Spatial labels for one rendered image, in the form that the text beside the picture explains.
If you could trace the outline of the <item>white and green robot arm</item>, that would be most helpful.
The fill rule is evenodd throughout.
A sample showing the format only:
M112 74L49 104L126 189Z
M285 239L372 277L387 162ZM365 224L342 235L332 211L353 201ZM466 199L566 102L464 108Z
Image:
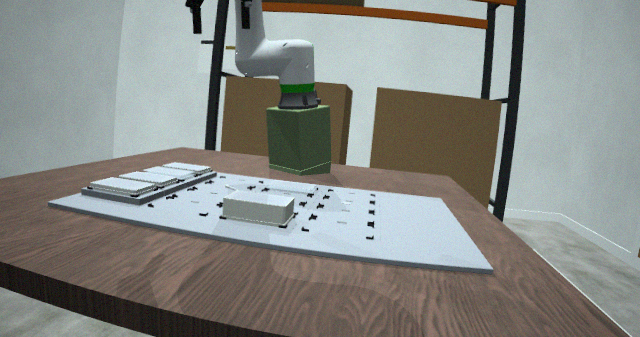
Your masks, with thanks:
M268 41L264 30L262 0L252 0L252 6L249 7L250 29L242 29L241 2L235 0L235 65L239 72L248 77L278 76L281 88L278 109L317 108L321 99L317 99L314 89L313 44L305 40Z

